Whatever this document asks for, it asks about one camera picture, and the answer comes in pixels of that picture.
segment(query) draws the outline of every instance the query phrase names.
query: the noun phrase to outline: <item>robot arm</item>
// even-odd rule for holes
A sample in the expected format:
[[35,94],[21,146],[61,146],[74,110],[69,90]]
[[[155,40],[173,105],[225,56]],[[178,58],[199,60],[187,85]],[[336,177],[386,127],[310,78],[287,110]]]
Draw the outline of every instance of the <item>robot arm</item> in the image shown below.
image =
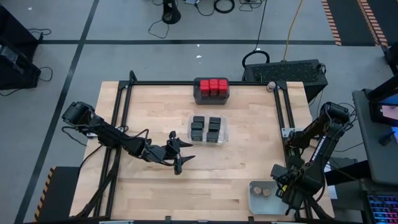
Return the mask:
[[[184,162],[195,157],[181,157],[180,148],[192,145],[176,138],[175,131],[170,133],[165,146],[151,145],[152,140],[147,138],[148,129],[140,133],[146,132],[145,138],[139,137],[140,134],[130,137],[105,122],[103,118],[95,114],[92,106],[83,102],[72,103],[62,115],[62,119],[84,135],[95,133],[98,136],[98,141],[106,147],[122,147],[135,158],[165,166],[174,166],[175,175],[181,174]],[[174,160],[174,163],[171,164],[165,160]]]
[[286,215],[290,209],[300,210],[303,200],[307,199],[320,218],[329,218],[313,196],[325,186],[323,170],[348,124],[348,109],[327,102],[321,107],[319,117],[303,131],[290,132],[284,141],[286,148],[304,150],[309,147],[311,138],[319,135],[320,140],[311,159],[305,164],[302,161],[301,167],[286,169],[275,164],[272,168],[271,176],[280,188],[277,196],[289,205]]

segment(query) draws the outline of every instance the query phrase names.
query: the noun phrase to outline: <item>wooden table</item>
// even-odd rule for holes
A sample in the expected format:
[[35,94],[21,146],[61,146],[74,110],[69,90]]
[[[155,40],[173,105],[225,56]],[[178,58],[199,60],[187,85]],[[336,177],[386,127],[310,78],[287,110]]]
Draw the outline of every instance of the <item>wooden table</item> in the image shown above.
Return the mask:
[[[109,123],[117,86],[117,82],[103,82],[96,105],[96,113]],[[123,151],[111,218],[164,220],[170,215],[172,220],[247,221],[248,216],[254,216],[255,221],[294,220],[293,212],[287,217],[253,215],[248,207],[250,181],[272,180],[272,166],[285,165],[274,94],[266,92],[264,86],[230,86],[226,105],[196,105],[192,88],[133,86],[127,134],[149,128],[152,144],[164,145],[169,132],[175,130],[181,140],[188,142],[188,118],[208,114],[228,119],[229,142],[218,147],[182,148],[182,156],[196,158],[184,164],[181,175],[174,175],[170,167],[135,159]],[[288,88],[295,125],[304,128],[312,117],[303,84],[288,83]],[[281,91],[280,98],[285,111]],[[89,140],[85,156],[97,147],[96,139]],[[98,188],[104,152],[105,148],[101,149],[83,166],[70,215],[78,213]],[[309,159],[312,152],[308,148],[303,156]],[[101,214],[107,198],[105,192]],[[327,190],[319,204],[334,217]]]

